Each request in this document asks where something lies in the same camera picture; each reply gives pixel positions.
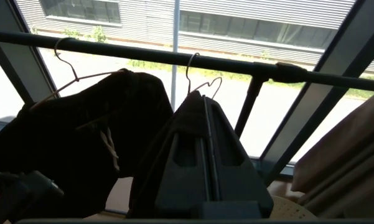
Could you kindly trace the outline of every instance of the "dark garment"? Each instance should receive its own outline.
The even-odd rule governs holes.
[[[82,218],[104,210],[117,178],[134,175],[147,145],[173,114],[160,79],[128,70],[32,112],[31,106],[25,105],[0,132],[0,171],[39,170],[54,180],[65,194],[58,208],[61,217]],[[108,128],[119,172],[100,136]]]
[[[203,98],[192,92],[157,134],[140,160],[131,186],[128,218],[154,218],[154,203],[176,132],[207,138]]]

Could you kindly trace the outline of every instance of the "drawstring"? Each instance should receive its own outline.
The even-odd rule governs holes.
[[[107,136],[102,131],[100,131],[100,134],[101,134],[101,138],[102,138],[103,142],[105,143],[105,146],[108,148],[108,150],[110,151],[110,153],[112,155],[113,166],[119,172],[119,170],[120,170],[120,168],[118,166],[119,157],[118,157],[118,155],[116,154],[116,151],[115,151],[115,145],[113,144],[113,141],[112,141],[110,128],[107,127],[107,130],[106,130]]]

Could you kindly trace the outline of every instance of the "gray pole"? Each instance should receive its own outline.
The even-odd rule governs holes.
[[[179,49],[179,28],[180,28],[180,0],[174,1],[174,15],[173,15],[173,52]],[[175,110],[175,84],[176,84],[177,66],[172,66],[172,90],[170,103]]]

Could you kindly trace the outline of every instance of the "building window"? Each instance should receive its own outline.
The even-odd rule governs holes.
[[[181,11],[180,30],[326,49],[337,30]]]
[[[46,16],[120,23],[119,4],[99,0],[40,0]]]

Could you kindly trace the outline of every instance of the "grass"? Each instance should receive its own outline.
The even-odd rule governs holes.
[[[147,70],[160,70],[160,71],[167,71],[167,72],[171,72],[172,70],[172,65],[168,65],[164,63],[156,63],[156,62],[145,62],[145,61],[133,60],[133,59],[130,59],[128,61],[128,65],[130,67],[143,68]],[[177,71],[180,73],[185,73],[186,68],[187,67],[185,66],[177,66]],[[221,72],[221,71],[215,71],[215,70],[207,70],[207,69],[202,69],[202,68],[189,68],[189,74],[203,75],[205,77],[223,77],[225,79],[238,80],[238,81],[244,81],[244,82],[249,82],[251,79],[250,75],[243,75],[243,74],[232,73],[232,72]],[[374,75],[365,75],[362,78],[374,80]],[[274,82],[272,80],[269,80],[267,84],[283,86],[287,88],[295,88],[295,89],[301,89],[304,86],[304,83],[280,83],[280,82]],[[359,99],[365,99],[365,100],[373,95],[374,95],[374,91],[366,91],[366,90],[358,90],[358,89],[349,89],[346,93],[346,96],[349,96],[351,98],[359,98]]]

